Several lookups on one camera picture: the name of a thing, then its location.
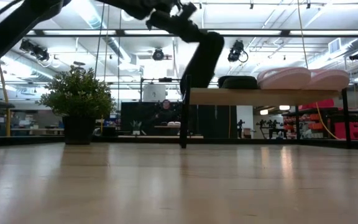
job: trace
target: black planter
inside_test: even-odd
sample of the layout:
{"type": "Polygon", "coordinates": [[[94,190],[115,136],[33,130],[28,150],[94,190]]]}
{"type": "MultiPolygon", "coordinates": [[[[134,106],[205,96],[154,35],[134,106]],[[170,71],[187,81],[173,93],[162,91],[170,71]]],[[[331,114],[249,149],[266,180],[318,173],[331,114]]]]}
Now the black planter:
{"type": "Polygon", "coordinates": [[[66,144],[91,144],[95,120],[94,118],[63,117],[66,144]]]}

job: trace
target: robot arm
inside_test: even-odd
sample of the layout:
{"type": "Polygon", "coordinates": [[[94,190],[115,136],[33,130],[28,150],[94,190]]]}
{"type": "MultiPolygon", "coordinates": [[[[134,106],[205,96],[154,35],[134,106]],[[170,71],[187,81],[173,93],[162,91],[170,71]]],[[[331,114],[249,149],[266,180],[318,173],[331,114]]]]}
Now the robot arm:
{"type": "MultiPolygon", "coordinates": [[[[0,58],[6,54],[39,22],[56,16],[71,0],[24,0],[12,14],[0,23],[0,58]]],[[[201,32],[190,16],[196,11],[192,3],[182,5],[180,0],[98,0],[125,10],[136,19],[145,19],[149,29],[153,26],[178,35],[185,42],[199,42],[193,58],[185,70],[193,75],[192,87],[206,88],[213,77],[218,58],[223,49],[223,37],[217,33],[201,32]],[[181,13],[171,16],[173,6],[181,13]]]]}

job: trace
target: ceiling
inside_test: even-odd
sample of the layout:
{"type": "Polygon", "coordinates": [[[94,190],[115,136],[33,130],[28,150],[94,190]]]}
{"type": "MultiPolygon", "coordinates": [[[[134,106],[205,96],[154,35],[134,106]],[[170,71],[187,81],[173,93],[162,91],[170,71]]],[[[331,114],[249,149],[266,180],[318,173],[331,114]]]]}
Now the ceiling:
{"type": "MultiPolygon", "coordinates": [[[[199,9],[191,19],[204,29],[299,29],[300,23],[296,0],[255,0],[254,8],[250,9],[249,1],[245,0],[194,0],[199,9]]],[[[0,8],[9,0],[0,0],[0,8]]],[[[358,29],[358,0],[311,0],[311,7],[306,8],[306,1],[302,1],[301,18],[304,29],[358,29]]],[[[17,6],[0,16],[0,22],[17,6]]],[[[86,20],[96,13],[103,14],[105,29],[146,29],[145,21],[128,19],[121,10],[112,6],[103,5],[94,0],[72,0],[64,7],[61,13],[52,19],[41,22],[35,29],[92,29],[86,20]]],[[[175,55],[178,76],[181,76],[185,65],[189,62],[197,44],[187,44],[178,37],[116,37],[115,40],[125,53],[135,55],[135,63],[122,65],[117,53],[106,45],[103,39],[97,37],[26,37],[33,43],[48,48],[51,60],[47,63],[38,63],[35,58],[20,51],[20,42],[12,48],[12,54],[17,54],[17,62],[33,70],[42,70],[53,76],[56,72],[67,71],[74,61],[85,63],[86,68],[96,67],[99,79],[109,82],[130,82],[140,80],[140,67],[144,68],[147,78],[164,77],[166,70],[173,70],[173,60],[155,62],[151,59],[155,48],[161,48],[165,54],[175,55]]],[[[305,38],[306,56],[311,59],[324,51],[335,38],[305,38]]],[[[335,66],[343,67],[342,62],[335,66]]],[[[260,71],[287,66],[303,66],[305,56],[301,38],[268,38],[268,37],[225,37],[224,50],[216,66],[216,77],[224,75],[253,75],[260,71]],[[247,63],[229,63],[227,55],[236,40],[242,40],[249,54],[247,63]]],[[[7,80],[20,80],[20,75],[7,80]]],[[[130,85],[121,88],[134,91],[130,85]]],[[[31,96],[39,98],[39,93],[31,96]]],[[[21,93],[13,93],[18,98],[21,93]]]]}

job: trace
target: wooden floor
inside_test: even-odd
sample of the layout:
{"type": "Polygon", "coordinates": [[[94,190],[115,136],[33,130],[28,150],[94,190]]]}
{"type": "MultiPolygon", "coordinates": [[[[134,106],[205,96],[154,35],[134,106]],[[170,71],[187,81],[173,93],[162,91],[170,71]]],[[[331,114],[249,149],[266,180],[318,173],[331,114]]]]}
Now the wooden floor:
{"type": "Polygon", "coordinates": [[[358,223],[358,151],[306,146],[0,148],[0,223],[358,223]]]}

